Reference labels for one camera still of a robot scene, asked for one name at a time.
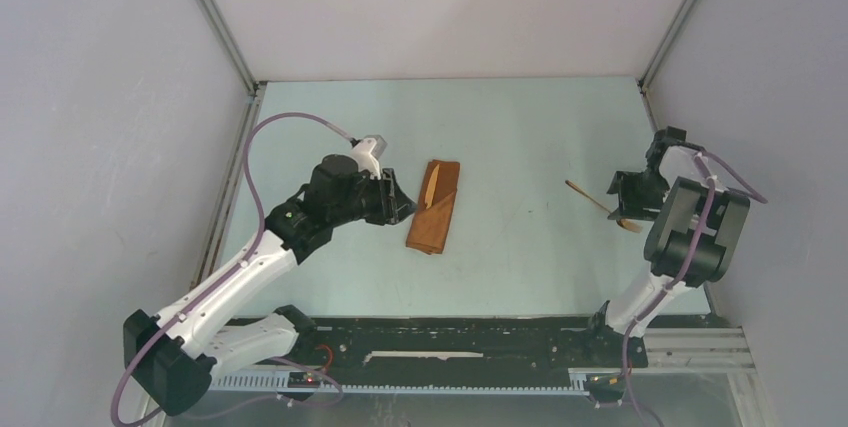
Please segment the gold knife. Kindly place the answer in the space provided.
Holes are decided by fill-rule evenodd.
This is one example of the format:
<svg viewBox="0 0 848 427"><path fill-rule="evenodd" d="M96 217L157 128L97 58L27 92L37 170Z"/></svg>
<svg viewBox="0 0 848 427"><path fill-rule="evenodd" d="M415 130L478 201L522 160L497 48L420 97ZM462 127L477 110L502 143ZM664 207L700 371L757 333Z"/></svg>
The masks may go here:
<svg viewBox="0 0 848 427"><path fill-rule="evenodd" d="M424 207L429 209L433 205L435 191L438 183L438 176L440 173L440 164L435 163L432 171L430 172L428 182L425 189L424 196Z"/></svg>

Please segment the orange cloth napkin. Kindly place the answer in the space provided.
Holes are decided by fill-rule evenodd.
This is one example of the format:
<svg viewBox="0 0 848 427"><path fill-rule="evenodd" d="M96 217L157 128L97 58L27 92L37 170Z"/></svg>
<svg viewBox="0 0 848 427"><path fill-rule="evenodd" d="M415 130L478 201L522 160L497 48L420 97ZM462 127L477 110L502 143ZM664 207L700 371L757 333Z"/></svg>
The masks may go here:
<svg viewBox="0 0 848 427"><path fill-rule="evenodd" d="M440 164L440 173L433 205L424 207L425 189L435 163ZM425 170L418 198L418 208L413 216L405 245L425 254L442 254L446 245L460 177L460 163L455 161L431 160Z"/></svg>

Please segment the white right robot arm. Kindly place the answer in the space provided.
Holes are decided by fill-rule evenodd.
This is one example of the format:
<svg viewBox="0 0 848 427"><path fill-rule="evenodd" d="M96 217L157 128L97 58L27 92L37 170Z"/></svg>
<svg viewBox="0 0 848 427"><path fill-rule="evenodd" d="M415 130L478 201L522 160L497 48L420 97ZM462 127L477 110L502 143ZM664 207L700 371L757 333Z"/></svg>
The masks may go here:
<svg viewBox="0 0 848 427"><path fill-rule="evenodd" d="M605 326L581 339L585 358L606 365L622 350L618 334L641 338L678 296L720 280L730 267L749 209L766 198L730 165L691 143L685 130L654 134L643 170L618 171L607 189L612 221L645 221L647 270L600 311Z"/></svg>

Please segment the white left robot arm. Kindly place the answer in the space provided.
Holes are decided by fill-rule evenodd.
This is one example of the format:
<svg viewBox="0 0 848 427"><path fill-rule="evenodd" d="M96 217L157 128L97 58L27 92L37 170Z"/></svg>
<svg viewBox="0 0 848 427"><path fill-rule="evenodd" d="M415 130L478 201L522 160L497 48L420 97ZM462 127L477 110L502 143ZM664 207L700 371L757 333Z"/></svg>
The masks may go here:
<svg viewBox="0 0 848 427"><path fill-rule="evenodd" d="M227 264L158 313L137 310L125 319L126 371L113 395L113 423L122 423L118 406L130 379L159 411L177 416L217 377L271 357L297 364L311 359L310 320L291 305L249 326L225 326L265 286L329 243L336 228L357 221L397 225L416 210L393 169L368 169L346 155L324 157L293 196L261 215L256 234Z"/></svg>

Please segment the gold fork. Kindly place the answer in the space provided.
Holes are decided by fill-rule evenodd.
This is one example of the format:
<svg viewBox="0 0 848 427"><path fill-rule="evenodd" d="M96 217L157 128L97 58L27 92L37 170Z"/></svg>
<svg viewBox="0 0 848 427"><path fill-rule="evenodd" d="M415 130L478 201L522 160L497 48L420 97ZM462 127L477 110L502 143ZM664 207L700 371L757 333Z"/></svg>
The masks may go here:
<svg viewBox="0 0 848 427"><path fill-rule="evenodd" d="M570 180L565 180L565 184L566 184L569 188L571 188L572 190L574 190L575 192L577 192L578 194L580 194L581 196L583 196L584 198L588 199L588 200L589 200L589 201L590 201L593 205L595 205L596 207L598 207L600 210L602 210L602 211L603 211L604 213L606 213L607 215L611 215L611 214L613 213L613 211L612 211L611 209L607 208L604 204L602 204L601 202L599 202L598 200L596 200L594 197L592 197L591 195L589 195L589 194L588 194L587 192L585 192L582 188L580 188L577 184L573 183L573 182L572 182L572 181L570 181ZM635 233L635 234L640 234L640 233L643 231L643 228L642 228L640 225L636 224L636 223L635 223L635 222L633 222L633 221L627 220L627 219L614 219L614 222L615 222L615 223L616 223L616 224L617 224L620 228L622 228L622 229L624 229L624 230L626 230L626 231L628 231L628 232L632 232L632 233Z"/></svg>

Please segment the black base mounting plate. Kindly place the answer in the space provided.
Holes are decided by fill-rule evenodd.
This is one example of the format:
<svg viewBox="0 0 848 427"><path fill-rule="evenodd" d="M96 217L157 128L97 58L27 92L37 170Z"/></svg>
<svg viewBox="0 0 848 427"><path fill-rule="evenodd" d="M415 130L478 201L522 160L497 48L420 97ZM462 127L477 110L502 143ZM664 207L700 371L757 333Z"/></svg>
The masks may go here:
<svg viewBox="0 0 848 427"><path fill-rule="evenodd" d="M565 390L572 373L647 366L645 345L586 316L317 317L287 359L348 388Z"/></svg>

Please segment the aluminium frame rail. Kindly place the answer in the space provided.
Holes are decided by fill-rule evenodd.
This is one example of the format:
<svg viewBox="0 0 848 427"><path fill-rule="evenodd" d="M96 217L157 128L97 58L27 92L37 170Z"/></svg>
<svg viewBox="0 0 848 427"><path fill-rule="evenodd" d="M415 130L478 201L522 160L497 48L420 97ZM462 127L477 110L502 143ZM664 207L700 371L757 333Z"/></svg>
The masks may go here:
<svg viewBox="0 0 848 427"><path fill-rule="evenodd" d="M138 379L171 416L213 390L308 395L578 395L604 405L639 374L726 377L740 422L771 426L744 333L712 315L657 318L627 338L583 316L230 321L197 360L164 345Z"/></svg>

